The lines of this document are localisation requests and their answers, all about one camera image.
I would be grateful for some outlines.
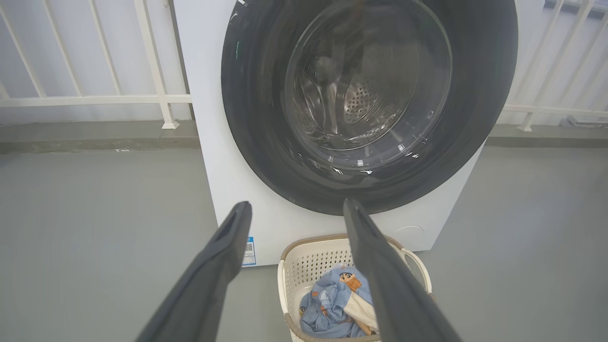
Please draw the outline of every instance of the stainless steel drum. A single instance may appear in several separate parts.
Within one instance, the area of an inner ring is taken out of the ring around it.
[[[385,164],[433,126],[450,67],[447,36],[423,4],[337,2],[312,21],[292,53],[288,122],[311,153],[339,167]],[[424,108],[410,108],[416,97]]]

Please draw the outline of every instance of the front-load washing machine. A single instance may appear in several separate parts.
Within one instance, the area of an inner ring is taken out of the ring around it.
[[[243,265],[345,232],[347,197],[406,248],[431,248],[511,86],[513,0],[175,9],[217,219],[253,207]]]

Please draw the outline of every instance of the clothes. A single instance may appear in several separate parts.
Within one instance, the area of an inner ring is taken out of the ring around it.
[[[300,313],[302,331],[316,338],[362,337],[366,331],[378,331],[369,284],[354,267],[324,274],[302,298]]]

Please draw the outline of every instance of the sticker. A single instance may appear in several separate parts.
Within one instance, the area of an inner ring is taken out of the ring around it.
[[[245,245],[245,257],[243,258],[243,266],[253,265],[255,265],[254,237],[250,236],[247,238],[247,245]]]

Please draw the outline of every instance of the laundry basket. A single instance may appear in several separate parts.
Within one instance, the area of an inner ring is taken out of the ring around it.
[[[390,237],[386,239],[430,296],[432,293],[430,277],[422,261],[394,239]],[[285,322],[294,342],[371,342],[381,339],[382,332],[378,335],[357,338],[319,339],[301,330],[299,308],[302,297],[309,293],[314,283],[337,263],[354,266],[346,234],[299,240],[284,250],[277,270],[278,295]]]

